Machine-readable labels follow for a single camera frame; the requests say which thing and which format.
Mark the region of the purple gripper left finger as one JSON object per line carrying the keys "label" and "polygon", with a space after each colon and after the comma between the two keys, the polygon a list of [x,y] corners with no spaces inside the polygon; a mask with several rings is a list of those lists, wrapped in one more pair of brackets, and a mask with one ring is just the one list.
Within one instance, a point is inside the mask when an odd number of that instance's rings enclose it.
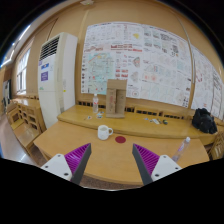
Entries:
{"label": "purple gripper left finger", "polygon": [[56,154],[42,166],[42,169],[79,185],[90,155],[91,144],[87,143],[66,155]]}

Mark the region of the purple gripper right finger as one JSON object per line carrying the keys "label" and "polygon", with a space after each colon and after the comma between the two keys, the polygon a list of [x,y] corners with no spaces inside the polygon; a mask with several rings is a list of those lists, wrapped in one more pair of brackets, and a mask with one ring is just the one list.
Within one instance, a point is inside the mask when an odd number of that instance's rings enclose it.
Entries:
{"label": "purple gripper right finger", "polygon": [[159,156],[137,144],[133,145],[132,154],[144,185],[181,170],[181,167],[168,155]]}

